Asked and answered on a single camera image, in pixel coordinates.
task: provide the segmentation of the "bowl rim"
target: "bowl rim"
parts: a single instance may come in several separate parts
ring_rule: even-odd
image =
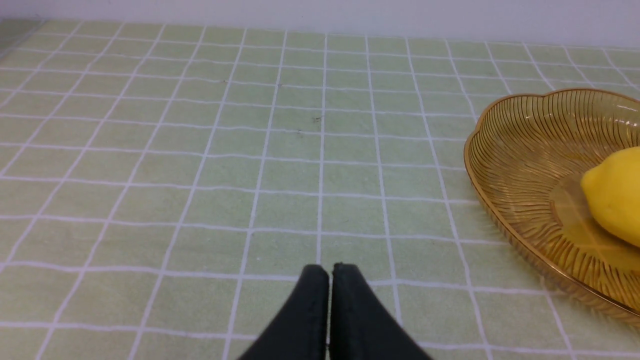
[[[501,97],[500,99],[497,99],[495,101],[493,101],[490,105],[488,105],[482,112],[482,114],[480,114],[480,117],[478,118],[476,127],[474,128],[473,132],[469,135],[469,137],[467,138],[467,141],[465,142],[465,147],[464,147],[464,160],[465,160],[465,168],[467,170],[467,175],[469,176],[470,180],[471,180],[471,184],[474,187],[474,190],[476,191],[476,195],[479,197],[479,200],[481,201],[482,205],[484,205],[484,208],[490,212],[490,215],[493,216],[495,219],[497,219],[500,222],[500,225],[504,228],[505,231],[507,231],[509,233],[509,237],[511,239],[513,239],[514,241],[517,241],[517,245],[522,246],[526,249],[526,251],[530,254],[533,255],[541,264],[543,264],[543,266],[547,267],[549,270],[553,271],[554,273],[556,273],[557,275],[560,275],[565,281],[569,281],[570,283],[572,283],[577,289],[579,289],[578,291],[585,294],[587,293],[588,295],[591,295],[592,297],[596,297],[599,300],[608,303],[610,306],[616,307],[619,311],[623,311],[624,313],[630,315],[630,316],[634,316],[634,317],[638,317],[640,318],[640,309],[634,309],[630,306],[627,306],[617,300],[614,300],[610,297],[608,297],[607,295],[604,295],[603,293],[599,292],[598,290],[588,286],[587,284],[584,284],[582,281],[574,278],[573,276],[567,274],[564,270],[562,270],[561,268],[559,268],[553,261],[551,261],[549,258],[547,258],[546,256],[544,256],[540,251],[538,251],[535,247],[533,247],[528,241],[526,241],[524,239],[524,237],[522,237],[517,231],[515,231],[515,229],[511,226],[511,224],[500,214],[500,211],[498,211],[498,209],[493,205],[493,202],[489,199],[489,197],[487,196],[487,194],[484,192],[484,190],[480,187],[480,184],[477,181],[477,177],[475,172],[473,171],[473,169],[471,168],[471,164],[470,164],[470,145],[471,142],[473,141],[473,139],[478,135],[478,133],[480,132],[482,125],[484,123],[484,121],[486,120],[486,115],[489,113],[489,111],[491,111],[494,107],[496,107],[496,105],[510,100],[510,99],[516,99],[519,97],[537,97],[540,99],[543,99],[545,97],[548,96],[552,96],[555,94],[560,94],[560,93],[564,93],[564,92],[575,92],[575,91],[585,91],[585,92],[597,92],[597,93],[601,93],[601,94],[609,94],[609,95],[613,95],[616,97],[620,97],[622,99],[626,99],[629,101],[632,101],[636,104],[638,104],[640,106],[640,100],[638,99],[634,99],[632,97],[623,95],[623,94],[619,94],[616,92],[612,92],[612,91],[608,91],[608,90],[601,90],[601,89],[596,89],[596,88],[563,88],[560,90],[554,90],[551,92],[547,92],[545,94],[529,94],[529,93],[520,93],[520,94],[511,94],[511,95],[507,95],[504,97]]]

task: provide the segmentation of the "yellow lemon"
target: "yellow lemon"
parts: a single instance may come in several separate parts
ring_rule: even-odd
[[[640,247],[640,147],[611,154],[580,182],[593,218],[611,234]]]

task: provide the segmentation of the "amber glass bowl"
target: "amber glass bowl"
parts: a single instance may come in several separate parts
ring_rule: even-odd
[[[640,248],[595,222],[580,179],[639,142],[639,101],[569,89],[495,101],[465,144],[480,202],[517,251],[560,289],[636,327]]]

